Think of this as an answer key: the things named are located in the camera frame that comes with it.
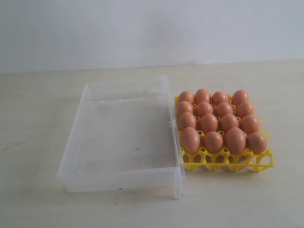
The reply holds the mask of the clear plastic box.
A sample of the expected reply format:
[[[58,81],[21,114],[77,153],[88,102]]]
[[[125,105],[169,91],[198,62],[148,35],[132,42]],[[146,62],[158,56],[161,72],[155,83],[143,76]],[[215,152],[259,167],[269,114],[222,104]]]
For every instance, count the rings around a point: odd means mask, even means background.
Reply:
[[[86,84],[57,172],[70,192],[174,187],[185,170],[166,75]]]

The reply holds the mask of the brown egg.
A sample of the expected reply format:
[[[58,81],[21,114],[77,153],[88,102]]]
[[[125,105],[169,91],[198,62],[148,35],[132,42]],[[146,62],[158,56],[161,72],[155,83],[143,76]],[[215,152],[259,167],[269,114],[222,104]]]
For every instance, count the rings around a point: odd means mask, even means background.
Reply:
[[[199,89],[194,96],[195,104],[200,104],[202,102],[211,103],[211,95],[209,91],[205,88]]]
[[[230,128],[225,135],[225,144],[232,154],[241,154],[246,146],[246,136],[240,128]]]
[[[250,103],[249,94],[244,89],[237,90],[231,98],[231,104],[235,107],[242,103]]]
[[[188,102],[192,105],[193,104],[193,99],[194,99],[194,96],[193,96],[192,92],[183,91],[183,92],[180,93],[180,95],[178,97],[177,104],[179,104],[180,102],[185,101],[185,102]]]
[[[229,98],[226,93],[217,91],[212,95],[211,101],[213,105],[218,105],[222,102],[229,103]]]
[[[258,132],[251,133],[247,137],[247,144],[246,146],[250,148],[254,154],[263,153],[268,146],[267,137]]]
[[[180,135],[180,143],[182,148],[189,154],[195,153],[200,147],[200,135],[197,130],[192,127],[186,127]]]
[[[222,145],[223,138],[218,132],[208,132],[203,137],[203,146],[209,153],[217,153],[222,148]]]
[[[238,127],[239,121],[233,114],[225,114],[220,118],[220,129],[225,133],[233,127]]]
[[[181,114],[184,113],[184,112],[189,112],[191,114],[194,114],[192,104],[190,104],[187,101],[181,101],[181,102],[178,103],[177,117],[179,118],[181,116]]]
[[[178,126],[180,130],[183,130],[186,127],[192,127],[196,129],[197,120],[192,113],[183,112],[179,117]]]
[[[233,108],[229,103],[226,102],[219,103],[216,108],[216,115],[221,118],[226,114],[233,114]]]
[[[218,120],[213,114],[205,114],[202,116],[199,124],[199,127],[204,134],[212,131],[216,132],[218,128]]]
[[[241,103],[236,108],[236,116],[241,119],[247,115],[254,115],[254,113],[255,113],[254,106],[251,105],[250,103]]]
[[[241,119],[240,128],[247,134],[260,131],[260,121],[254,115],[246,115]]]
[[[202,117],[206,114],[213,114],[213,107],[208,102],[201,102],[196,107],[196,114]]]

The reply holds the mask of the yellow plastic egg tray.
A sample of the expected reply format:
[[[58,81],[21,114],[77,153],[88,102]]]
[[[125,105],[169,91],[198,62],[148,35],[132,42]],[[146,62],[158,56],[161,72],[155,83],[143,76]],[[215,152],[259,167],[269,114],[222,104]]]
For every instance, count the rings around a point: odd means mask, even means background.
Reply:
[[[177,95],[175,97],[175,115],[177,118],[177,120],[176,120],[177,126],[178,126],[178,120],[179,120],[179,118],[177,117],[178,97],[179,97],[179,95]],[[233,104],[231,104],[232,95],[228,95],[228,98],[229,98],[229,104],[233,108],[233,115],[239,121],[238,128],[240,128],[241,118],[236,116],[237,107],[235,107]],[[232,154],[230,152],[230,150],[226,147],[226,144],[225,144],[226,133],[220,129],[220,117],[218,117],[216,115],[217,106],[212,104],[212,101],[210,104],[213,107],[213,115],[218,120],[218,128],[217,128],[216,132],[218,132],[223,138],[222,148],[217,153],[209,153],[207,151],[207,149],[203,146],[203,137],[205,136],[205,134],[200,129],[199,124],[200,124],[201,117],[197,116],[197,114],[196,114],[197,104],[195,104],[195,100],[193,99],[193,104],[192,104],[193,111],[194,111],[193,115],[195,116],[195,118],[197,120],[196,130],[200,136],[200,147],[195,153],[189,154],[181,146],[180,160],[181,160],[181,163],[185,166],[185,168],[187,170],[196,170],[197,168],[199,168],[201,166],[206,166],[208,168],[208,170],[210,170],[210,171],[216,171],[222,167],[229,167],[229,169],[231,171],[240,171],[246,167],[252,167],[253,171],[260,172],[260,171],[264,171],[264,170],[274,166],[273,155],[268,146],[267,146],[267,149],[263,153],[260,153],[260,154],[254,154],[253,151],[250,148],[248,148],[247,146],[245,146],[245,149],[241,154]],[[179,129],[179,126],[178,126],[178,130],[179,130],[179,140],[180,140],[182,130]],[[260,129],[259,133],[264,134],[267,137],[267,140],[269,139],[269,135],[267,132],[263,132]]]

